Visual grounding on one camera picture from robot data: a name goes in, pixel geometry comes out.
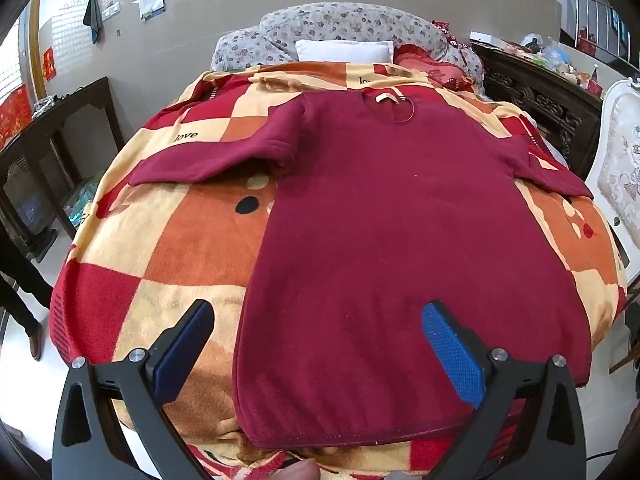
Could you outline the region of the white pillow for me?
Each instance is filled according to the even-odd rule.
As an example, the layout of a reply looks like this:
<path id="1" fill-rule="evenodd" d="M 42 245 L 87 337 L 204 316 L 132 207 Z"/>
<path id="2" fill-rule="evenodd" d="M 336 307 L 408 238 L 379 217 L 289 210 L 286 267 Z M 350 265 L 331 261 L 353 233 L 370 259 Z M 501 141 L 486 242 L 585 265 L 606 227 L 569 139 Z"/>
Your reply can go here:
<path id="1" fill-rule="evenodd" d="M 298 40 L 295 51 L 300 62 L 391 63 L 395 46 L 391 41 Z"/>

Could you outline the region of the white ornate chair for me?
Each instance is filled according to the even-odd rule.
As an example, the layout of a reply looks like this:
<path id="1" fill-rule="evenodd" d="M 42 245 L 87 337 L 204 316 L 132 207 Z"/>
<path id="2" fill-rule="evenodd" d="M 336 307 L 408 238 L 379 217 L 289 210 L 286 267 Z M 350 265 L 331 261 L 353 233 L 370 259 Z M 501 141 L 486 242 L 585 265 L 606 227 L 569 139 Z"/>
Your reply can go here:
<path id="1" fill-rule="evenodd" d="M 639 83 L 628 78 L 605 93 L 596 156 L 586 179 L 611 227 L 627 282 L 639 277 Z"/>

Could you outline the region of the clutter on cabinet top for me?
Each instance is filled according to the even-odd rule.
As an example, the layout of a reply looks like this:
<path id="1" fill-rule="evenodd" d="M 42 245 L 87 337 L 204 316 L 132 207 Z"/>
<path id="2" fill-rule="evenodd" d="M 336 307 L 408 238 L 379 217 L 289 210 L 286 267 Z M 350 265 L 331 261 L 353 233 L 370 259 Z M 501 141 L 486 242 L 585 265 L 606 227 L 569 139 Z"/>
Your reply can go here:
<path id="1" fill-rule="evenodd" d="M 544 43 L 544 38 L 531 32 L 519 44 L 507 42 L 503 50 L 535 65 L 551 70 L 572 84 L 588 91 L 600 98 L 603 89 L 598 81 L 598 66 L 593 66 L 591 72 L 581 72 L 576 68 L 570 56 L 551 37 Z"/>

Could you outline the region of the dark carved wooden cabinet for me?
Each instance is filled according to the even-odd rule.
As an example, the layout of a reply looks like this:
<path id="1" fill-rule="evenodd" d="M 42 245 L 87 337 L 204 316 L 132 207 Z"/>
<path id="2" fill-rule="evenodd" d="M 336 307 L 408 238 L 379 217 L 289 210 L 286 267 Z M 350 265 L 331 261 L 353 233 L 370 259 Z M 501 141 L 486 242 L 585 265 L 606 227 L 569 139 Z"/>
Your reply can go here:
<path id="1" fill-rule="evenodd" d="M 538 129 L 579 177 L 587 177 L 600 139 L 601 100 L 566 78 L 480 42 L 473 51 L 484 67 L 484 88 L 535 119 Z"/>

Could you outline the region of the dark red knit sweater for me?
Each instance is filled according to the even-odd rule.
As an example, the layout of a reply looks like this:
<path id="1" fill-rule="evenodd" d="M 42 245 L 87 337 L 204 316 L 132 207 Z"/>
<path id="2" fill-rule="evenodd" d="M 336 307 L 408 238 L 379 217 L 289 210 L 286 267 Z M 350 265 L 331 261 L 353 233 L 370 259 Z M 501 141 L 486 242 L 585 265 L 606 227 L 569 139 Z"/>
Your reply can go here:
<path id="1" fill-rule="evenodd" d="M 132 184 L 201 182 L 263 159 L 277 193 L 248 282 L 233 363 L 235 413 L 258 448 L 408 440 L 460 425 L 421 328 L 445 304 L 485 344 L 590 369 L 574 278 L 520 192 L 567 206 L 584 182 L 547 169 L 519 136 L 498 139 L 419 94 L 379 103 L 314 91 L 270 110 L 242 140 L 187 143 Z"/>

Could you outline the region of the person's dark trouser leg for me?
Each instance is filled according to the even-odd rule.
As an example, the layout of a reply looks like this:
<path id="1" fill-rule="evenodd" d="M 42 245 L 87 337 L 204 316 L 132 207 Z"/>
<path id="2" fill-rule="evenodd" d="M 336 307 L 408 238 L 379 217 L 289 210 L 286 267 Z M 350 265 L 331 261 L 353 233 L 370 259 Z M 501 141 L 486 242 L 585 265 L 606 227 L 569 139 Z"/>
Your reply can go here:
<path id="1" fill-rule="evenodd" d="M 15 246 L 4 226 L 1 227 L 0 247 L 1 273 L 13 278 L 24 292 L 34 296 L 44 308 L 49 309 L 52 286 Z M 42 326 L 4 278 L 1 279 L 1 307 L 23 327 L 29 338 L 30 354 L 35 361 L 39 361 L 43 350 Z"/>

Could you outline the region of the dark cloth hanging on wall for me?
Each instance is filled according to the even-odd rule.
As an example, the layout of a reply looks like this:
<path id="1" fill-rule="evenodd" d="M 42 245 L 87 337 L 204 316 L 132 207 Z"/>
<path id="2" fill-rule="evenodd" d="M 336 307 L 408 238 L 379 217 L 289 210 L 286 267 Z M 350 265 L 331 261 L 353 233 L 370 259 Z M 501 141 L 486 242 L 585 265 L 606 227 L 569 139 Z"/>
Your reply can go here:
<path id="1" fill-rule="evenodd" d="M 88 0 L 85 14 L 82 18 L 82 24 L 90 28 L 92 43 L 97 44 L 103 29 L 103 18 L 99 0 Z"/>

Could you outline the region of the metal stair railing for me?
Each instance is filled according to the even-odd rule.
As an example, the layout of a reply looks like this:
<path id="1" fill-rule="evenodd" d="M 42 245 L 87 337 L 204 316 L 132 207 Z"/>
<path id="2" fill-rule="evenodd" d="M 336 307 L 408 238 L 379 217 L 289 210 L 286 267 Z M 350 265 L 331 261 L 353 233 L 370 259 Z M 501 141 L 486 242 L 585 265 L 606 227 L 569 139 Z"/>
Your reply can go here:
<path id="1" fill-rule="evenodd" d="M 574 48 L 608 65 L 639 69 L 639 44 L 630 27 L 606 0 L 568 0 Z"/>

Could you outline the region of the floral grey bolster pillow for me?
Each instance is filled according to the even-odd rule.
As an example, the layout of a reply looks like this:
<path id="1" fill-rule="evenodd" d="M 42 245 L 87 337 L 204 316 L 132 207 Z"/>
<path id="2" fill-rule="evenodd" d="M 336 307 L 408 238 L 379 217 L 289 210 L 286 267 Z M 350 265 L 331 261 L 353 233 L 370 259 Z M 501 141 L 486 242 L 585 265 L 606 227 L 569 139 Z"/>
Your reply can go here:
<path id="1" fill-rule="evenodd" d="M 255 26 L 221 36 L 210 67 L 215 72 L 242 72 L 256 65 L 293 62 L 298 40 L 390 41 L 396 48 L 414 44 L 437 61 L 460 67 L 474 90 L 484 91 L 482 60 L 452 36 L 447 23 L 371 3 L 316 2 L 270 12 Z"/>

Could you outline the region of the red paper wall decoration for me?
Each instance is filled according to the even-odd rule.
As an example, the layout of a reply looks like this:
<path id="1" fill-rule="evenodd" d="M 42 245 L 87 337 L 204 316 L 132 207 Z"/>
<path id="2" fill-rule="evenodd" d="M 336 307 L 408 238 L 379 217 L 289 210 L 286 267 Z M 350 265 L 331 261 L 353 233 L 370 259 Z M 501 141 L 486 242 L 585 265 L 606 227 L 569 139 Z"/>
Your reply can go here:
<path id="1" fill-rule="evenodd" d="M 42 74 L 46 81 L 50 81 L 56 75 L 53 48 L 45 50 L 42 55 Z"/>

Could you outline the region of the red cushion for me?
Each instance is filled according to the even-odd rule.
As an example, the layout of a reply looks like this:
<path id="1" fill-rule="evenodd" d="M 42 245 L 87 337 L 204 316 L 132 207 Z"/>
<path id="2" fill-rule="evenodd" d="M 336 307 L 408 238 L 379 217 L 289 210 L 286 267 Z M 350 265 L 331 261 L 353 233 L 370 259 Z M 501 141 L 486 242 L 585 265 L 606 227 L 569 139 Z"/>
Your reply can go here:
<path id="1" fill-rule="evenodd" d="M 473 79 L 457 65 L 434 60 L 415 44 L 402 44 L 395 49 L 394 63 L 408 70 L 420 70 L 441 87 L 454 91 L 471 91 Z"/>

